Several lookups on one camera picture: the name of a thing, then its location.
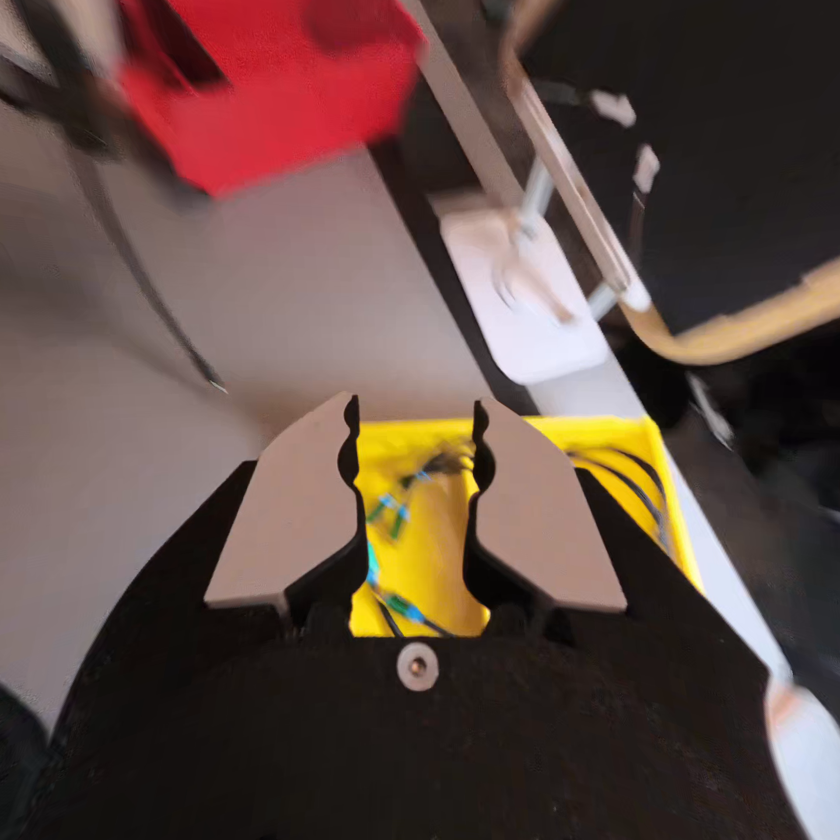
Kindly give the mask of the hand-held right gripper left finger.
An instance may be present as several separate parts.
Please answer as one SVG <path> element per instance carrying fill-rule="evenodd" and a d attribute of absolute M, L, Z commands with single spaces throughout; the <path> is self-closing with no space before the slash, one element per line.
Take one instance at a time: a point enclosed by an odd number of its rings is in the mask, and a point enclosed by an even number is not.
<path fill-rule="evenodd" d="M 366 580 L 359 474 L 359 398 L 341 392 L 281 432 L 261 453 L 204 601 L 349 611 Z"/>

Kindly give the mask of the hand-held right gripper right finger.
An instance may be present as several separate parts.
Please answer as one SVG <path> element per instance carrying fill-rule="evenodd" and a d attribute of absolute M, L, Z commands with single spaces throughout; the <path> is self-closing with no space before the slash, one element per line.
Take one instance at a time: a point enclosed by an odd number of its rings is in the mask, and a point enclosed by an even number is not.
<path fill-rule="evenodd" d="M 463 575 L 489 610 L 624 613 L 627 598 L 570 458 L 501 403 L 476 401 Z"/>

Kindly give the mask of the yellow plastic bin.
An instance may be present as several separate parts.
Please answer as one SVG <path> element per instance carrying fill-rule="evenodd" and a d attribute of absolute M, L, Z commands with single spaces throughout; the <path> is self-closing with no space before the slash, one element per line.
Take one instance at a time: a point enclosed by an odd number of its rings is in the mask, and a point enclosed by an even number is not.
<path fill-rule="evenodd" d="M 675 471 L 647 416 L 530 416 L 527 422 L 596 478 L 702 594 L 705 586 L 679 502 Z M 488 610 L 461 576 L 472 474 L 468 418 L 362 423 L 357 442 L 371 550 L 353 596 L 357 636 L 475 636 Z"/>

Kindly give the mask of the black HDMI switch box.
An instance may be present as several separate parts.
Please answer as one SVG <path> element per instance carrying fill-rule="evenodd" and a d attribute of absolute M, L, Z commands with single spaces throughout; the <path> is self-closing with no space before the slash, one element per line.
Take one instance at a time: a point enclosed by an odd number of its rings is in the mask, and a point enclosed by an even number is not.
<path fill-rule="evenodd" d="M 33 61 L 2 44 L 2 102 L 17 112 L 52 123 L 63 139 L 70 168 L 111 246 L 162 326 L 204 381 L 227 394 L 214 367 L 200 353 L 167 306 L 112 204 L 95 160 L 119 150 L 112 133 L 113 106 L 65 16 L 54 2 L 2 2 L 38 49 Z"/>

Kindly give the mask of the red plastic bin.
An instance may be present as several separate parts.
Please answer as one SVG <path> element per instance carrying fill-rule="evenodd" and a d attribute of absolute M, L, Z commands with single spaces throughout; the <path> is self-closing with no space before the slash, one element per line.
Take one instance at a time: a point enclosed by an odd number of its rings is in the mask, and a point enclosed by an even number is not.
<path fill-rule="evenodd" d="M 119 83 L 145 138 L 197 190 L 224 196 L 402 127 L 427 41 L 400 2 L 170 2 L 229 85 L 169 87 L 126 43 Z"/>

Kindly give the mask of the white board stand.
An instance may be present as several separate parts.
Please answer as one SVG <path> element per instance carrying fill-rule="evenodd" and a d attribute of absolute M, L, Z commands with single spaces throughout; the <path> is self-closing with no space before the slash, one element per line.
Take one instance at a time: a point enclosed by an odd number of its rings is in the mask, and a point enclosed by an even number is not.
<path fill-rule="evenodd" d="M 653 302 L 538 90 L 523 80 L 512 101 L 535 150 L 520 204 L 448 212 L 440 232 L 491 359 L 535 385 L 603 364 L 599 321 L 616 304 L 645 312 Z M 602 273 L 589 297 L 545 219 L 554 194 Z"/>

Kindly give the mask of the black bin divider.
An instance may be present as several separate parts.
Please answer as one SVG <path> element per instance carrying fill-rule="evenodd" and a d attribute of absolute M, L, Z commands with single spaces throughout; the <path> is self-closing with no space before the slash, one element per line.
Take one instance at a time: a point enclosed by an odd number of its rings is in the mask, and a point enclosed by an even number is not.
<path fill-rule="evenodd" d="M 228 79 L 168 1 L 119 1 L 129 55 L 172 88 L 199 92 L 227 87 Z"/>

